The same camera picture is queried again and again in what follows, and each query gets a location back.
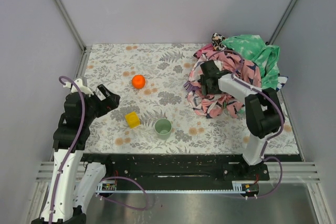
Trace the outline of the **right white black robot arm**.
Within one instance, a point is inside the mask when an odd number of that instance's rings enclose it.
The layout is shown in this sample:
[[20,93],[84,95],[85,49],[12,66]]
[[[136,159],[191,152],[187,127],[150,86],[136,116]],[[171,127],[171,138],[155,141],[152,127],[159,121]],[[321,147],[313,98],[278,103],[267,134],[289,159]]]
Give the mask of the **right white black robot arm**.
[[250,166],[259,164],[268,142],[280,135],[284,128],[285,117],[277,91],[257,88],[234,73],[220,71],[213,60],[201,64],[201,70],[199,82],[203,95],[227,93],[244,104],[250,138],[243,159]]

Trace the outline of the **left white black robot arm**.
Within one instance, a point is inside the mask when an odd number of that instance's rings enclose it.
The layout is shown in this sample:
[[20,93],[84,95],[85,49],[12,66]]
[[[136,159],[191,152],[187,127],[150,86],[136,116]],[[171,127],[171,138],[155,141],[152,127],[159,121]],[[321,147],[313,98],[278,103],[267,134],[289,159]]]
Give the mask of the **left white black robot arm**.
[[32,223],[86,223],[91,197],[111,171],[108,159],[99,156],[89,162],[83,178],[76,182],[91,123],[116,109],[120,96],[103,84],[97,86],[103,100],[81,83],[67,86],[71,93],[65,98],[64,112],[53,134],[54,165],[48,197],[40,217]]

